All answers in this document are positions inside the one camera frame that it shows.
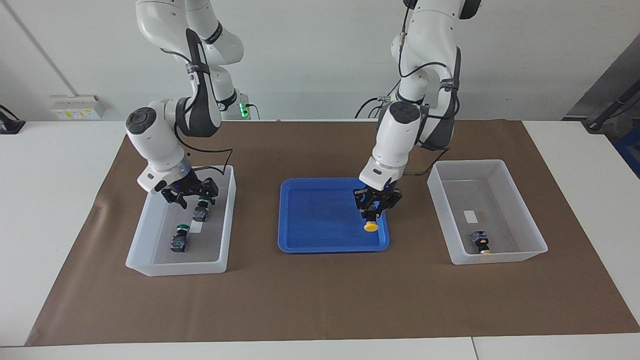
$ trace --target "white power box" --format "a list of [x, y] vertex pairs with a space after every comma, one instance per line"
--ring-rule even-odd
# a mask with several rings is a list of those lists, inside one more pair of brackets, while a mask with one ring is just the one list
[[58, 120], [102, 120], [104, 107], [95, 96], [55, 97], [51, 112]]

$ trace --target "green light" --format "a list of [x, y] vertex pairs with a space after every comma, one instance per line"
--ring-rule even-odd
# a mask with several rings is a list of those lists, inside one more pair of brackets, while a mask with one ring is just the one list
[[240, 115], [242, 115], [242, 117], [247, 117], [249, 116], [249, 110], [247, 110], [247, 107], [245, 104], [240, 103]]

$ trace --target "black joint cap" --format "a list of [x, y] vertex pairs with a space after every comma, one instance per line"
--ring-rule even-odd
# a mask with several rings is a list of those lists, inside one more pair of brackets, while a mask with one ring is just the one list
[[140, 135], [156, 122], [156, 111], [152, 108], [140, 108], [127, 118], [127, 130], [133, 135]]
[[397, 101], [389, 106], [389, 111], [400, 124], [411, 124], [420, 118], [420, 110], [414, 104]]

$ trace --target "blue plastic tray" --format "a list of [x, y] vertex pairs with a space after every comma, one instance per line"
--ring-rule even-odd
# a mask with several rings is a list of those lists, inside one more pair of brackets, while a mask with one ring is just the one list
[[389, 236], [384, 214], [378, 231], [364, 231], [353, 198], [353, 190], [363, 187], [352, 178], [286, 180], [280, 189], [280, 249], [290, 254], [385, 250]]

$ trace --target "yellow round object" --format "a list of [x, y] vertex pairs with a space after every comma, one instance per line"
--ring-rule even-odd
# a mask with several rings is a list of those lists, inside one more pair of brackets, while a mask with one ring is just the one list
[[370, 233], [373, 233], [374, 231], [378, 231], [378, 225], [375, 221], [368, 221], [366, 224], [364, 224], [364, 229], [366, 231], [369, 231]]

